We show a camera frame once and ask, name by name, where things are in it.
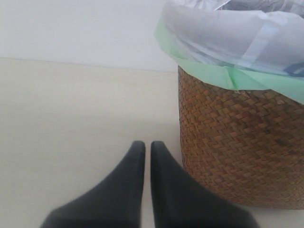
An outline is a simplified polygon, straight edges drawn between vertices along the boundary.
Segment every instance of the white wall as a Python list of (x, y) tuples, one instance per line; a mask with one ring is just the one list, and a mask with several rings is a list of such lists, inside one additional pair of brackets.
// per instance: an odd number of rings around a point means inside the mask
[(2, 0), (0, 57), (176, 71), (153, 37), (166, 0)]

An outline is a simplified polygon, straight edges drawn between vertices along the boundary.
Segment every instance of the white floor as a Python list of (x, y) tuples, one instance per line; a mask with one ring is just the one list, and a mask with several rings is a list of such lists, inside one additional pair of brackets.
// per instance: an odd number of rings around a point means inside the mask
[[(181, 162), (177, 76), (0, 59), (0, 227), (38, 228), (103, 179), (133, 140), (147, 146), (142, 227), (153, 228), (149, 146)], [(304, 211), (247, 208), (262, 228), (302, 228)]]

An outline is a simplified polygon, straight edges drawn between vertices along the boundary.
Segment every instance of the wicker basket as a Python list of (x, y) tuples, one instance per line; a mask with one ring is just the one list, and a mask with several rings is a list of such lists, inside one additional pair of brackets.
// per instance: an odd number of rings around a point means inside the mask
[(272, 90), (232, 91), (179, 68), (186, 171), (220, 197), (304, 209), (304, 105)]

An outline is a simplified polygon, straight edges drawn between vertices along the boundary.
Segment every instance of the beige floor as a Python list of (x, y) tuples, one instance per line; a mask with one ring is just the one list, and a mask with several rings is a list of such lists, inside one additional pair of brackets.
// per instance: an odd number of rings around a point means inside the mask
[[(38, 228), (135, 139), (148, 152), (142, 227), (153, 228), (151, 141), (165, 141), (181, 162), (176, 75), (0, 59), (0, 227)], [(304, 224), (304, 211), (248, 209), (262, 228)]]

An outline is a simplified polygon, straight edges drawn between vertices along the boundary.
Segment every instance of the garbage bag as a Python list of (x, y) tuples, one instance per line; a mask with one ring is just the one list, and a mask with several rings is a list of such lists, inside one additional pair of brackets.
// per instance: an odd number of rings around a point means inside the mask
[(232, 90), (273, 89), (304, 104), (303, 4), (170, 0), (155, 37), (164, 52), (203, 82)]

